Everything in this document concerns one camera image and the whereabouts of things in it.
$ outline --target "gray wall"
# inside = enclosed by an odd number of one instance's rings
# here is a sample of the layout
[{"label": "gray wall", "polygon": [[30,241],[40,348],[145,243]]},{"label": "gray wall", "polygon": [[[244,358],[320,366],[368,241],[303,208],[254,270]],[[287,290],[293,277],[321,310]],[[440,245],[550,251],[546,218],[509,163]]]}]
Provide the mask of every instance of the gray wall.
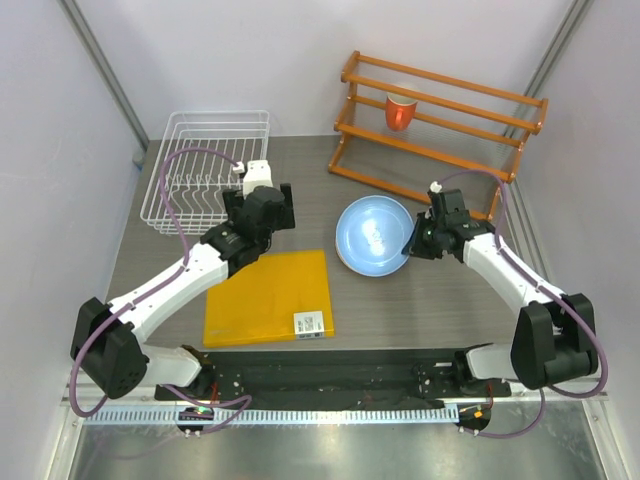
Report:
[{"label": "gray wall", "polygon": [[[355,49],[524,90],[570,1],[78,4],[147,133],[158,139],[172,112],[193,109],[265,109],[272,135],[333,134],[346,95],[340,70]],[[483,108],[502,107],[482,101]]]},{"label": "gray wall", "polygon": [[596,307],[609,391],[640,456],[640,3],[596,1],[543,94],[519,181],[553,277]]},{"label": "gray wall", "polygon": [[42,478],[81,302],[104,297],[136,144],[55,1],[0,14],[0,465]]}]

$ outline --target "yellow cutting board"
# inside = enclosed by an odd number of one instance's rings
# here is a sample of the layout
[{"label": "yellow cutting board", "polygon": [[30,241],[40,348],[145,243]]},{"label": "yellow cutting board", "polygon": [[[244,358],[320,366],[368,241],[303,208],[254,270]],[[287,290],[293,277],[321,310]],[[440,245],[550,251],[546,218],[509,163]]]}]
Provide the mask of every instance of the yellow cutting board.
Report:
[{"label": "yellow cutting board", "polygon": [[209,289],[203,344],[208,348],[296,339],[293,315],[321,311],[333,337],[327,263],[323,250],[263,255]]}]

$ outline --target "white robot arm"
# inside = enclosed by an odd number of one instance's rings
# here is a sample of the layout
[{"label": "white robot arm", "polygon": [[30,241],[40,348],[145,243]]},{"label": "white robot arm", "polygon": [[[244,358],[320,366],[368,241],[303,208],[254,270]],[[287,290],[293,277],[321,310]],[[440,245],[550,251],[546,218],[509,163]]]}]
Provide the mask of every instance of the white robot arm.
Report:
[{"label": "white robot arm", "polygon": [[595,333],[593,306],[582,294],[566,295],[540,277],[504,243],[494,227],[475,221],[460,190],[429,192],[432,206],[418,219],[405,247],[411,256],[436,259],[453,254],[478,272],[517,318],[511,344],[466,349],[459,361],[461,381],[517,379],[530,389],[595,373],[598,355],[588,335],[561,309],[561,298]]},{"label": "white robot arm", "polygon": [[273,232],[295,227],[290,185],[272,187],[266,160],[249,162],[247,168],[242,190],[223,192],[228,220],[200,238],[186,265],[181,259],[109,304],[92,298],[80,308],[71,347],[74,360],[103,322],[123,312],[81,359],[82,369],[107,397],[120,398],[139,385],[165,384],[201,397],[211,387],[213,366],[195,349],[154,347],[146,341],[197,295],[255,262],[269,249]]}]

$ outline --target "blue plate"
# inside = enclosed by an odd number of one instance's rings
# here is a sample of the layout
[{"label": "blue plate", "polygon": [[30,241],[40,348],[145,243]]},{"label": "blue plate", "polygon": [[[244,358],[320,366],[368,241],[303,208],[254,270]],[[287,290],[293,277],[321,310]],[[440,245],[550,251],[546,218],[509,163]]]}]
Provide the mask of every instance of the blue plate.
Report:
[{"label": "blue plate", "polygon": [[363,197],[342,212],[336,228],[336,250],[354,272],[382,277],[409,259],[402,249],[412,231],[411,215],[394,199],[383,195]]}]

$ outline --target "orange mug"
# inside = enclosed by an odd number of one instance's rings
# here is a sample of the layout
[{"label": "orange mug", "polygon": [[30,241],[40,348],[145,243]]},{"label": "orange mug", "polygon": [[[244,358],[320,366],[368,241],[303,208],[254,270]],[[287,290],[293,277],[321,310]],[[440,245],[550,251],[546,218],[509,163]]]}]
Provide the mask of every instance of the orange mug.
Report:
[{"label": "orange mug", "polygon": [[[413,90],[413,88],[408,85],[397,86]],[[406,129],[411,123],[413,115],[416,113],[417,106],[418,101],[413,98],[398,95],[397,93],[388,93],[387,106],[385,109],[387,127],[396,132]]]}]

